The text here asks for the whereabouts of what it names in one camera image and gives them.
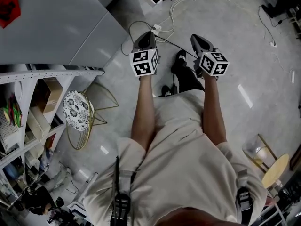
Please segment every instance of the forearm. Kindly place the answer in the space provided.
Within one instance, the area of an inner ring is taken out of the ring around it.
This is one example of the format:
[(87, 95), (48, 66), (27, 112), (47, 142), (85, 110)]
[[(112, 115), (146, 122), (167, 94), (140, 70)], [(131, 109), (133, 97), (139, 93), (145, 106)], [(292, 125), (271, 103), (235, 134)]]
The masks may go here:
[(227, 141), (226, 129), (220, 107), (217, 83), (215, 77), (204, 76), (205, 102), (203, 111), (203, 131), (213, 142), (218, 145)]
[(151, 76), (140, 78), (136, 112), (131, 138), (148, 150), (155, 131), (155, 109), (151, 89)]

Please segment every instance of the black pants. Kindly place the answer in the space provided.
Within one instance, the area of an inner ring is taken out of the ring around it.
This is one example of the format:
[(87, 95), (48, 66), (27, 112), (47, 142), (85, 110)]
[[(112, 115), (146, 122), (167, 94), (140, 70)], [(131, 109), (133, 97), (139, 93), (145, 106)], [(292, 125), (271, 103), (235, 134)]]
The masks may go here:
[(278, 0), (274, 8), (269, 8), (270, 17), (276, 17), (285, 13), (290, 8), (294, 8), (301, 4), (301, 0)]
[(177, 76), (179, 81), (180, 93), (192, 89), (205, 91), (201, 82), (196, 78), (194, 72), (189, 67), (183, 66), (183, 64), (186, 64), (184, 60), (179, 59), (178, 61), (176, 61), (176, 63), (180, 63), (176, 67), (175, 71), (175, 75)]

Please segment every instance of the wire chair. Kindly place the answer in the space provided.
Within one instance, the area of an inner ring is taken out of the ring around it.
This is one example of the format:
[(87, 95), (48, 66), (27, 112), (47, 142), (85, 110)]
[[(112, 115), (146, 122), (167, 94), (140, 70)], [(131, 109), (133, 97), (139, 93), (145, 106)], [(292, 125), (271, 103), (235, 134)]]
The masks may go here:
[[(91, 102), (90, 102), (90, 100), (89, 100), (89, 98), (87, 96), (87, 91), (88, 91), (88, 89), (92, 85), (97, 85), (101, 89), (103, 89), (104, 91), (106, 91), (110, 95), (110, 97), (108, 95), (106, 95), (106, 96), (114, 103), (114, 105), (113, 106), (109, 106), (109, 107), (94, 109), (94, 112), (93, 112), (93, 109), (92, 109), (92, 106), (91, 106)], [(69, 140), (71, 146), (75, 150), (81, 150), (81, 149), (83, 149), (88, 144), (88, 141), (89, 141), (89, 138), (90, 138), (93, 126), (99, 126), (99, 125), (108, 124), (108, 122), (100, 114), (98, 114), (97, 112), (101, 111), (101, 110), (111, 109), (111, 108), (119, 106), (119, 104), (118, 104), (116, 98), (114, 97), (114, 95), (106, 87), (102, 86), (101, 84), (99, 84), (97, 82), (93, 82), (88, 88), (86, 88), (84, 91), (79, 92), (79, 93), (82, 96), (84, 96), (84, 98), (87, 101), (88, 110), (89, 110), (89, 113), (88, 113), (88, 120), (89, 120), (89, 122), (88, 122), (88, 128), (85, 129), (84, 131), (76, 130), (72, 126), (68, 125), (68, 123), (66, 123), (66, 130), (67, 130), (68, 140)], [(78, 140), (77, 143), (73, 143), (71, 141), (71, 137), (70, 137), (70, 129), (71, 128), (73, 128), (74, 131), (77, 131), (79, 133), (79, 140)]]

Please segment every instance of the red sign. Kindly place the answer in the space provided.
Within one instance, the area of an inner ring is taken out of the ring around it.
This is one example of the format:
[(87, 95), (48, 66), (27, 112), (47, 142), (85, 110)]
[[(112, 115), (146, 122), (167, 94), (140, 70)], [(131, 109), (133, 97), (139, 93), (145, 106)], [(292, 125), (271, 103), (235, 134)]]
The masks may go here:
[(0, 25), (5, 28), (21, 15), (18, 0), (0, 0)]

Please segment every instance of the wooden table top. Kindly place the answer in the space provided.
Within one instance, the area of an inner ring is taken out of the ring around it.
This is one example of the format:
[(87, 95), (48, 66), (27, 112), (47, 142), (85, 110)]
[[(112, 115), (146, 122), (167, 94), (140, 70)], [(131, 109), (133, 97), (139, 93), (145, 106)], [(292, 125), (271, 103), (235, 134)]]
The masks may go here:
[(277, 179), (280, 178), (280, 176), (286, 169), (286, 166), (288, 165), (289, 159), (290, 159), (289, 155), (284, 154), (281, 157), (279, 157), (274, 162), (274, 164), (269, 168), (269, 170), (261, 180), (265, 188), (269, 188), (277, 181)]

